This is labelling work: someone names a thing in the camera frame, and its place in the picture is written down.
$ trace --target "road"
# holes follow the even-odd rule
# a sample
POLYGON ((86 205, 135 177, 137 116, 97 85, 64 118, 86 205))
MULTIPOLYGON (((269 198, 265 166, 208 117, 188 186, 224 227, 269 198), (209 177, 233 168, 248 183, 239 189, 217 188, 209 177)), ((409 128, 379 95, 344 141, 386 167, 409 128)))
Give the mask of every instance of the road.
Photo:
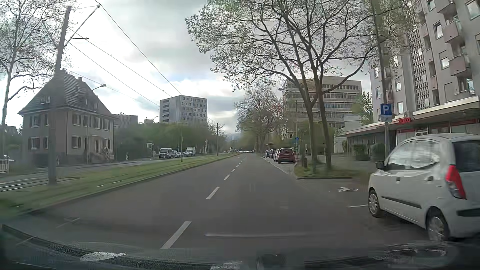
POLYGON ((241 154, 7 223, 97 251, 209 249, 229 258, 426 239, 416 225, 371 217, 361 206, 365 187, 351 180, 298 181, 283 166, 290 165, 241 154))

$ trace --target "blue sign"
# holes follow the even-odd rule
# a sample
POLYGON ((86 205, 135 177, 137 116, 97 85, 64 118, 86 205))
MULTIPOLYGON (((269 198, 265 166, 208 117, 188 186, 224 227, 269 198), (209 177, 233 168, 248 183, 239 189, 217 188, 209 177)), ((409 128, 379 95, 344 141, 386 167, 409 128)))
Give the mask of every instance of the blue sign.
POLYGON ((392 115, 392 104, 380 104, 380 113, 381 115, 391 116, 392 115))

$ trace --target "white van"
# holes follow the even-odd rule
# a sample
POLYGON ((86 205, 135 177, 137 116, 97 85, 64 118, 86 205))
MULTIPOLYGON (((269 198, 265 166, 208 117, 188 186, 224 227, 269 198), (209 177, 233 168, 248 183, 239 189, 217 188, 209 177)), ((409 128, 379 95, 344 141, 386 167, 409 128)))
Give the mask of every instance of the white van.
POLYGON ((171 159, 173 158, 173 150, 171 148, 160 148, 160 153, 158 154, 160 159, 171 159))
POLYGON ((392 213, 425 228, 430 240, 480 233, 480 135, 412 137, 377 168, 368 184, 374 217, 392 213))

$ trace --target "building facade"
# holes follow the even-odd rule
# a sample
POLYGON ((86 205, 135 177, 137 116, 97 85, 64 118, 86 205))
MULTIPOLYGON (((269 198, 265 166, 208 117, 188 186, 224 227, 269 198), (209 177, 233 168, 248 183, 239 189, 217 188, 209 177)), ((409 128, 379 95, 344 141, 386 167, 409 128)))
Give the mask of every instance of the building facade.
POLYGON ((206 98, 176 96, 160 100, 161 123, 208 124, 206 98))
POLYGON ((55 119, 59 164, 107 162, 114 159, 115 116, 92 89, 64 70, 48 81, 19 111, 23 116, 22 157, 47 166, 50 121, 55 119), (55 112, 51 104, 56 103, 55 112))
MULTIPOLYGON (((334 76, 323 77, 323 88, 329 89, 339 84, 344 78, 334 76)), ((308 89, 310 98, 315 95, 313 81, 308 81, 308 89)), ((345 126, 344 116, 352 113, 352 105, 358 103, 358 97, 361 94, 361 81, 347 80, 339 88, 324 94, 325 113, 328 125, 334 128, 342 128, 345 126)), ((288 111, 288 120, 291 123, 303 122, 308 120, 305 104, 298 89, 288 82, 284 86, 283 99, 288 111)), ((317 102, 313 107, 314 121, 321 122, 320 107, 317 102)))
POLYGON ((126 128, 138 124, 138 115, 114 114, 113 116, 116 117, 113 122, 113 127, 115 129, 126 128))
MULTIPOLYGON (((435 133, 480 134, 480 8, 477 0, 418 0, 405 5, 418 26, 406 34, 410 49, 390 56, 385 69, 394 120, 390 148, 435 133)), ((380 122, 382 76, 371 69, 376 123, 346 132, 348 144, 384 141, 380 122)))

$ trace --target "shop sign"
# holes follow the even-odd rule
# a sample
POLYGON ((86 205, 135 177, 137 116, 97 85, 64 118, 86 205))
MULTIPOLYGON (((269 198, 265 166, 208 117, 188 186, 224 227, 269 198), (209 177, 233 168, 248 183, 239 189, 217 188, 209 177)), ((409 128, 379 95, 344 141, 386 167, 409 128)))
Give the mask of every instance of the shop sign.
POLYGON ((475 123, 478 123, 478 119, 460 121, 460 122, 456 122, 456 123, 451 123, 451 125, 452 126, 457 126, 457 125, 468 125, 468 124, 475 124, 475 123))
POLYGON ((411 119, 410 117, 405 117, 405 118, 398 119, 398 122, 403 125, 403 124, 406 124, 406 123, 410 123, 412 120, 413 119, 411 119))

